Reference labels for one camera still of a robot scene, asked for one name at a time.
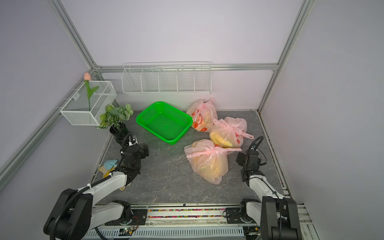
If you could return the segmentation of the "printed pink plastic bag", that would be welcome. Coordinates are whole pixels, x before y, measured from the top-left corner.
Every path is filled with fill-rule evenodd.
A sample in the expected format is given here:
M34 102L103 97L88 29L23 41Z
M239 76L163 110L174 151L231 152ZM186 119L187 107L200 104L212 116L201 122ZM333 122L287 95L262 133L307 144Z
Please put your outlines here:
M209 133L214 126L214 120L218 119L214 102L214 98L210 98L207 102L200 99L187 110L187 115L193 119L192 127L198 132Z
M241 148L244 138L254 139L247 133L247 121L242 118L226 117L214 120L214 126L210 132L211 141L222 148Z

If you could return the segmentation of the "plain pink plastic bag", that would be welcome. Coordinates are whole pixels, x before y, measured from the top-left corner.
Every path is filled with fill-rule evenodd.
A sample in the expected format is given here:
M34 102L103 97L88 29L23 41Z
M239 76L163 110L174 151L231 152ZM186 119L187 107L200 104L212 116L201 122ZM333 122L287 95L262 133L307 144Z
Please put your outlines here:
M228 155L240 148L222 148L204 139L184 147L184 152L194 173L211 184L218 185L228 172Z

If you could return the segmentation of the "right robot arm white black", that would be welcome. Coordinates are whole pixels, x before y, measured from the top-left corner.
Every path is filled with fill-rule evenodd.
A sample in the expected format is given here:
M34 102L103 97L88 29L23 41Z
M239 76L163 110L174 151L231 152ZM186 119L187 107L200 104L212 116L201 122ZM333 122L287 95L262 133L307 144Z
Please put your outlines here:
M223 216L229 224L257 224L263 240L301 240L297 203L280 194L259 170L265 163L259 152L249 149L238 153L236 162L242 167L242 181L258 199L243 199L239 208L227 208Z

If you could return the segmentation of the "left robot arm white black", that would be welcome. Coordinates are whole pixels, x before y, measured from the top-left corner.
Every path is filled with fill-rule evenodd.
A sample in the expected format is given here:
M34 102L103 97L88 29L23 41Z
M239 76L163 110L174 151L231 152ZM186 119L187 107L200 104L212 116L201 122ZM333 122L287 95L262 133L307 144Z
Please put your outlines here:
M146 144L122 146L122 158L107 177L78 190L64 190L51 211L43 232L51 240L80 240L89 230L111 221L137 223L131 205L125 201L113 201L99 205L99 201L131 184L140 174L141 160L149 156Z

